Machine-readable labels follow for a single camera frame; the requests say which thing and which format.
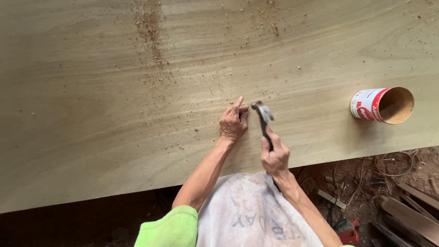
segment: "claw hammer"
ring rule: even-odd
[[[271,142],[270,137],[267,135],[267,125],[268,125],[268,117],[273,121],[274,117],[273,114],[270,111],[270,108],[266,106],[262,101],[255,101],[252,103],[252,109],[256,110],[256,112],[259,115],[259,121],[261,122],[261,128],[262,128],[262,135],[267,138],[268,142],[270,143],[270,152],[273,151],[273,143]]]

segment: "hand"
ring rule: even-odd
[[[267,135],[273,143],[273,151],[270,152],[270,143],[267,138],[262,137],[262,167],[273,177],[279,178],[288,175],[288,158],[290,150],[281,142],[281,138],[267,126]]]
[[[244,98],[242,96],[239,97],[233,107],[228,107],[219,120],[219,132],[221,133],[221,137],[227,138],[234,143],[236,143],[248,129],[248,106],[241,106],[243,100]]]

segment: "hammer handle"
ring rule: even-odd
[[[267,135],[267,123],[262,119],[259,118],[259,121],[261,122],[261,128],[262,128],[262,135],[267,138],[268,142],[270,143],[270,152],[273,151],[273,143],[271,142],[270,137]]]

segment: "green sleeve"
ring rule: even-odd
[[[178,206],[162,219],[143,223],[134,247],[194,247],[197,224],[198,214],[194,208]]]

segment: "red power tool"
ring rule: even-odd
[[[357,219],[352,219],[351,221],[341,219],[334,225],[334,230],[342,241],[342,244],[353,244],[358,243],[359,238],[357,231],[362,232],[363,228]]]

